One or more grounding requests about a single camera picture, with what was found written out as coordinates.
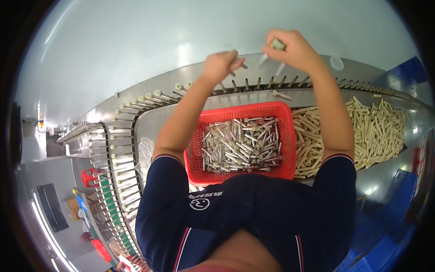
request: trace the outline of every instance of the worker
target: worker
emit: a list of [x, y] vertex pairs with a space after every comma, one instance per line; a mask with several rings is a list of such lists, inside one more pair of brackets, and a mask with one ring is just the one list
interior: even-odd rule
[[154, 272], [332, 272], [347, 255], [356, 209], [351, 119], [328, 66], [301, 33], [271, 30], [267, 44], [275, 38], [285, 50], [266, 45], [263, 52], [313, 82], [325, 146], [313, 186], [243, 174], [189, 193], [183, 152], [213, 88], [244, 61], [235, 50], [208, 56], [157, 137], [139, 204], [137, 241]]

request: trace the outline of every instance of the blue plastic crate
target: blue plastic crate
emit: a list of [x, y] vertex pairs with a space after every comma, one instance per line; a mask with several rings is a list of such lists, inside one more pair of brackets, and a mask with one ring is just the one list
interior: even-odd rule
[[370, 218], [355, 231], [351, 249], [356, 255], [369, 251], [387, 235], [386, 229], [373, 218]]
[[359, 260], [356, 264], [354, 264], [351, 268], [349, 268], [347, 271], [349, 272], [373, 272], [371, 269], [369, 263], [363, 257], [361, 260]]
[[335, 272], [347, 271], [357, 256], [358, 255], [356, 255], [352, 249], [349, 250], [349, 253], [347, 254], [346, 258], [338, 265]]
[[400, 248], [387, 235], [365, 256], [365, 259], [373, 271], [381, 272], [396, 260], [399, 252]]
[[417, 175], [399, 170], [393, 180], [396, 180], [395, 183], [397, 183], [402, 178], [402, 183], [394, 193], [390, 203], [380, 207], [373, 213], [373, 216], [389, 231], [393, 231], [403, 222], [415, 194]]

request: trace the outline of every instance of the metal part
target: metal part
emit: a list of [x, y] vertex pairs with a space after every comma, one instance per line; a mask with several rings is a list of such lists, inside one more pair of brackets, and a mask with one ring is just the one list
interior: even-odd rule
[[261, 85], [261, 77], [258, 77], [257, 86], [255, 87], [256, 91], [261, 90], [260, 85]]
[[238, 88], [237, 88], [237, 85], [234, 82], [234, 80], [231, 80], [231, 83], [233, 84], [233, 88], [234, 88], [234, 92], [233, 93], [238, 93]]
[[225, 89], [225, 86], [222, 82], [219, 83], [219, 86], [222, 88], [222, 91], [224, 91], [225, 94], [228, 92], [227, 89]]
[[284, 76], [284, 77], [282, 78], [282, 80], [281, 80], [280, 83], [278, 84], [278, 88], [281, 88], [281, 86], [283, 85], [283, 83], [284, 83], [284, 81], [285, 81], [286, 78], [287, 78], [287, 76]]
[[264, 88], [265, 90], [270, 90], [270, 88], [272, 87], [273, 79], [274, 79], [274, 77], [272, 76], [270, 81], [269, 81], [269, 84]]
[[305, 82], [307, 82], [307, 80], [310, 78], [310, 76], [307, 76], [306, 78], [304, 78], [304, 80], [302, 80], [299, 84], [298, 87], [304, 85]]
[[282, 98], [282, 99], [286, 99], [286, 100], [288, 100], [288, 101], [292, 101], [292, 100], [293, 100], [293, 98], [291, 98], [290, 96], [287, 96], [287, 95], [285, 95], [285, 94], [281, 94], [281, 93], [278, 92], [277, 90], [273, 90], [273, 91], [272, 91], [272, 94], [273, 94], [273, 96], [275, 96], [275, 97], [279, 97], [279, 98]]
[[245, 89], [243, 91], [245, 92], [249, 91], [249, 83], [247, 78], [245, 78]]
[[293, 86], [293, 84], [296, 82], [296, 80], [298, 79], [299, 76], [294, 77], [291, 82], [288, 84], [288, 87], [291, 88]]

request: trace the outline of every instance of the metal pin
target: metal pin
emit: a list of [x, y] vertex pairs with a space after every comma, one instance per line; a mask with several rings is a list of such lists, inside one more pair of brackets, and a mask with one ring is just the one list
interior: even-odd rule
[[133, 200], [132, 202], [129, 202], [129, 203], [127, 203], [127, 204], [122, 205], [122, 208], [125, 209], [125, 208], [127, 208], [128, 206], [130, 206], [131, 204], [133, 204], [133, 203], [135, 203], [135, 202], [137, 202], [137, 201], [140, 201], [140, 200], [141, 200], [141, 198], [138, 198], [138, 199], [136, 199], [136, 200]]
[[296, 76], [293, 78], [293, 80], [288, 84], [288, 87], [291, 88], [291, 86], [293, 85], [293, 83], [296, 82], [296, 80], [298, 79], [299, 76]]
[[249, 147], [247, 144], [241, 144], [244, 148], [246, 148], [246, 149], [248, 149], [249, 151], [251, 151], [251, 152], [254, 152], [254, 150], [251, 148], [251, 147]]
[[304, 80], [302, 80], [299, 84], [298, 87], [304, 85], [305, 82], [307, 82], [307, 80], [310, 78], [310, 76], [307, 76], [306, 78], [304, 78]]
[[132, 209], [128, 210], [127, 212], [124, 212], [124, 214], [125, 214], [126, 216], [127, 216], [127, 215], [130, 215], [133, 211], [136, 211], [138, 208], [139, 208], [139, 207], [132, 208]]
[[133, 176], [133, 177], [129, 177], [129, 178], [125, 178], [125, 179], [121, 179], [121, 180], [118, 180], [118, 181], [116, 181], [116, 184], [121, 184], [121, 183], [123, 183], [123, 182], [126, 182], [126, 181], [129, 181], [129, 180], [132, 180], [133, 178], [138, 178], [139, 177], [139, 175], [136, 175], [136, 176]]
[[99, 153], [99, 154], [91, 154], [90, 157], [93, 158], [95, 156], [104, 155], [104, 154], [109, 154], [109, 152], [103, 152], [103, 153]]
[[278, 156], [281, 155], [282, 142], [279, 143], [278, 146]]
[[347, 84], [344, 88], [346, 88], [346, 89], [352, 89], [354, 85], [358, 84], [358, 82], [359, 82], [359, 80], [354, 81], [354, 82], [352, 82], [350, 84]]
[[132, 105], [132, 107], [137, 107], [137, 108], [140, 108], [140, 109], [147, 109], [147, 110], [150, 110], [150, 109], [153, 109], [153, 108], [156, 107], [154, 105], [145, 105], [145, 104], [142, 104], [142, 103], [138, 103], [137, 99], [132, 99], [131, 103], [129, 103], [129, 105]]
[[138, 105], [133, 105], [131, 102], [125, 102], [125, 106], [124, 108], [126, 109], [130, 109], [130, 110], [136, 110], [136, 111], [144, 111], [144, 109], [149, 110], [150, 107], [145, 107], [145, 106], [138, 106]]
[[136, 108], [136, 107], [129, 107], [129, 106], [128, 106], [128, 105], [130, 105], [129, 102], [127, 102], [126, 104], [127, 104], [127, 106], [124, 105], [124, 104], [119, 105], [119, 108], [120, 108], [121, 110], [123, 110], [123, 109], [128, 109], [128, 110], [134, 110], [134, 111], [141, 111], [141, 109], [138, 109], [138, 108]]
[[109, 161], [109, 159], [99, 160], [99, 161], [90, 161], [91, 164], [96, 164], [98, 162]]
[[119, 177], [120, 175], [128, 173], [128, 172], [131, 172], [131, 171], [134, 171], [134, 168], [133, 169], [124, 170], [124, 171], [120, 171], [120, 172], [115, 172], [115, 177]]
[[246, 127], [246, 125], [242, 121], [237, 120], [236, 118], [234, 118], [233, 120], [236, 121], [237, 123], [241, 124], [242, 127], [244, 127], [244, 128]]
[[222, 88], [222, 90], [224, 91], [224, 93], [227, 93], [227, 89], [224, 87], [224, 84], [222, 83], [222, 81], [219, 83], [219, 86]]
[[292, 101], [292, 100], [293, 100], [293, 98], [291, 98], [290, 96], [287, 96], [287, 95], [285, 95], [285, 94], [281, 94], [281, 93], [278, 92], [277, 90], [273, 90], [273, 91], [272, 91], [272, 95], [275, 96], [275, 97], [279, 97], [279, 98], [282, 98], [282, 99], [289, 100], [289, 101]]
[[115, 114], [130, 114], [130, 115], [134, 115], [134, 116], [139, 116], [140, 114], [137, 113], [133, 113], [133, 112], [126, 112], [126, 111], [120, 111], [120, 110], [115, 110]]
[[244, 162], [249, 163], [249, 161], [248, 161], [247, 158], [245, 158], [244, 156], [240, 155], [239, 153], [237, 153], [237, 152], [235, 152], [235, 151], [234, 151], [234, 153], [235, 153], [239, 158], [241, 158]]
[[179, 91], [185, 91], [185, 92], [187, 92], [187, 90], [180, 83], [175, 84], [175, 89], [177, 89]]
[[228, 146], [228, 148], [229, 148], [231, 151], [234, 152], [234, 148], [232, 148], [228, 143], [226, 143], [226, 142], [223, 142], [223, 143], [224, 143], [224, 145]]
[[118, 192], [121, 194], [121, 193], [123, 193], [125, 190], [131, 189], [131, 188], [133, 188], [134, 186], [138, 186], [138, 185], [140, 186], [139, 183], [136, 183], [136, 184], [133, 184], [133, 185], [130, 185], [130, 186], [124, 187], [124, 188], [119, 188], [119, 189], [118, 189]]
[[257, 91], [261, 90], [260, 85], [261, 85], [261, 77], [258, 77], [257, 86], [256, 86], [255, 90], [257, 90]]
[[352, 81], [353, 81], [353, 80], [351, 79], [351, 80], [349, 80], [349, 81], [347, 81], [347, 82], [344, 82], [344, 83], [340, 84], [338, 87], [341, 88], [341, 87], [343, 87], [343, 86], [345, 86], [345, 85], [351, 83]]
[[138, 100], [141, 101], [141, 102], [147, 102], [148, 104], [157, 104], [157, 105], [163, 106], [162, 103], [157, 102], [157, 101], [147, 100], [147, 99], [145, 99], [144, 96], [139, 96], [139, 99], [138, 99]]
[[134, 152], [128, 152], [128, 153], [124, 153], [124, 154], [112, 154], [112, 159], [115, 159], [117, 157], [123, 157], [123, 156], [128, 156], [128, 155], [133, 155]]
[[134, 144], [123, 144], [123, 145], [110, 145], [110, 149], [115, 149], [115, 148], [124, 148], [124, 147], [129, 147], [129, 146], [134, 146]]
[[285, 81], [286, 78], [287, 78], [287, 76], [284, 76], [284, 77], [282, 78], [282, 80], [281, 80], [280, 83], [278, 84], [278, 88], [281, 88], [281, 86], [283, 85], [283, 83], [284, 83], [284, 81]]
[[163, 98], [166, 98], [166, 99], [168, 99], [168, 100], [172, 100], [172, 101], [178, 103], [178, 100], [177, 100], [177, 99], [175, 99], [175, 98], [172, 97], [172, 96], [165, 95], [165, 94], [163, 94], [163, 93], [162, 93], [161, 91], [159, 91], [159, 90], [155, 90], [155, 91], [154, 91], [154, 94], [157, 95], [157, 96], [161, 96], [161, 97], [163, 97]]
[[269, 121], [269, 122], [267, 122], [267, 123], [264, 123], [264, 124], [262, 124], [260, 127], [261, 127], [261, 128], [264, 128], [265, 126], [268, 126], [268, 125], [272, 124], [273, 122], [275, 122], [275, 120], [272, 120], [272, 121]]
[[241, 67], [242, 69], [245, 69], [245, 70], [248, 68], [244, 63], [242, 63], [242, 65], [241, 65], [240, 67]]
[[184, 97], [184, 95], [182, 95], [182, 94], [180, 94], [180, 93], [178, 93], [178, 92], [172, 91], [172, 93], [173, 93], [173, 94], [176, 94], [176, 95], [179, 95], [179, 96], [181, 96], [181, 97]]
[[254, 137], [252, 137], [251, 135], [249, 135], [249, 134], [247, 134], [247, 133], [245, 133], [245, 137], [247, 137], [247, 138], [249, 138], [249, 139], [251, 139], [251, 140], [253, 140], [253, 141], [255, 141], [255, 142], [258, 142], [257, 139], [255, 139]]
[[131, 194], [129, 194], [129, 195], [126, 195], [126, 196], [124, 196], [124, 197], [121, 197], [121, 201], [125, 201], [127, 198], [129, 198], [129, 197], [131, 197], [131, 196], [133, 196], [133, 195], [135, 195], [135, 194], [137, 194], [137, 193], [139, 193], [139, 191], [136, 191], [136, 192], [134, 192], [134, 193], [131, 193]]
[[269, 81], [269, 84], [264, 88], [265, 90], [269, 90], [271, 88], [272, 83], [273, 83], [273, 79], [274, 79], [274, 77], [271, 77], [271, 80]]
[[245, 78], [245, 89], [244, 91], [249, 91], [249, 83], [248, 83], [248, 79]]
[[154, 100], [154, 101], [164, 102], [164, 103], [166, 103], [166, 104], [170, 104], [169, 101], [167, 101], [167, 100], [165, 100], [165, 99], [155, 98], [152, 94], [147, 94], [145, 97], [148, 98], [148, 99], [152, 99], [152, 100]]
[[274, 124], [274, 126], [275, 126], [276, 140], [279, 141], [278, 127], [276, 126], [276, 124]]
[[231, 82], [233, 83], [234, 93], [239, 92], [239, 90], [237, 89], [237, 85], [236, 85], [236, 83], [234, 82], [234, 80], [231, 80]]
[[118, 128], [118, 127], [115, 127], [115, 126], [110, 126], [109, 129], [110, 130], [117, 130], [117, 129], [134, 130], [134, 128]]
[[111, 140], [133, 139], [133, 138], [134, 138], [134, 136], [115, 136], [115, 135], [110, 136]]
[[132, 122], [132, 123], [136, 122], [136, 120], [120, 119], [120, 118], [116, 118], [116, 117], [113, 117], [112, 121], [113, 122], [116, 122], [116, 121], [125, 121], [125, 122]]
[[129, 163], [131, 163], [131, 162], [136, 162], [136, 160], [125, 161], [125, 162], [114, 162], [114, 163], [113, 163], [113, 167], [119, 167], [119, 166], [121, 166], [121, 165], [126, 165], [126, 164], [129, 164]]
[[211, 132], [208, 132], [207, 135], [202, 139], [202, 143], [205, 141], [205, 139], [207, 139], [207, 137], [211, 134]]
[[260, 140], [260, 139], [261, 139], [261, 137], [263, 137], [263, 135], [264, 135], [265, 133], [266, 133], [266, 130], [265, 130], [265, 131], [263, 131], [263, 132], [261, 132], [261, 133], [260, 133], [260, 135], [259, 135], [259, 136], [257, 137], [257, 139], [258, 139], [258, 140]]

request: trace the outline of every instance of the red plastic crate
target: red plastic crate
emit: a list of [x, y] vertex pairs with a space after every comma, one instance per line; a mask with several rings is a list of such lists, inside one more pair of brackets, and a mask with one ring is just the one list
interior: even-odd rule
[[188, 157], [187, 150], [184, 151], [184, 162], [186, 165], [189, 182], [194, 186], [207, 186], [224, 182], [226, 179], [245, 174], [247, 171], [215, 174], [202, 171], [202, 132], [210, 123], [226, 121], [234, 118], [255, 118], [263, 116], [278, 117], [279, 138], [282, 141], [281, 165], [272, 168], [270, 172], [256, 171], [253, 174], [262, 174], [269, 177], [292, 179], [296, 169], [296, 139], [294, 137], [293, 119], [291, 110], [284, 102], [266, 102], [222, 109], [203, 111], [199, 117], [199, 124], [190, 141], [191, 156]]

